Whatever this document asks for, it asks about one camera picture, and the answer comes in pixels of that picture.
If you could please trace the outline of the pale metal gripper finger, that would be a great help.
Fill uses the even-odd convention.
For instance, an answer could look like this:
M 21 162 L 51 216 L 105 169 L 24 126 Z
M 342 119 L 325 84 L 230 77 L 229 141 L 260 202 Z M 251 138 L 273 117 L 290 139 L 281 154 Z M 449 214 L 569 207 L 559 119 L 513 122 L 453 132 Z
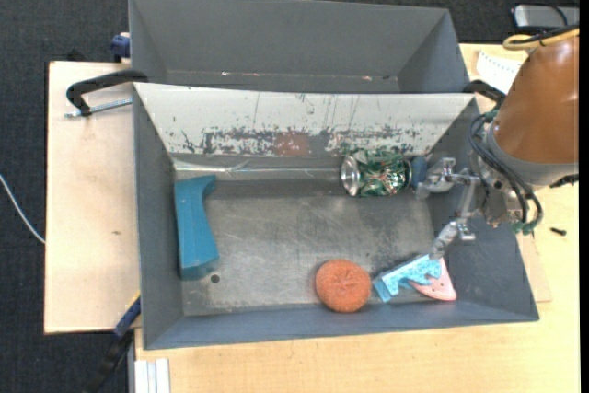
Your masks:
M 441 259 L 457 243 L 471 243 L 476 240 L 465 219 L 451 220 L 433 240 L 429 250 L 430 259 Z
M 453 157 L 442 157 L 431 167 L 424 157 L 416 157 L 415 196 L 425 199 L 432 193 L 450 191 L 455 185 L 452 178 L 455 165 Z

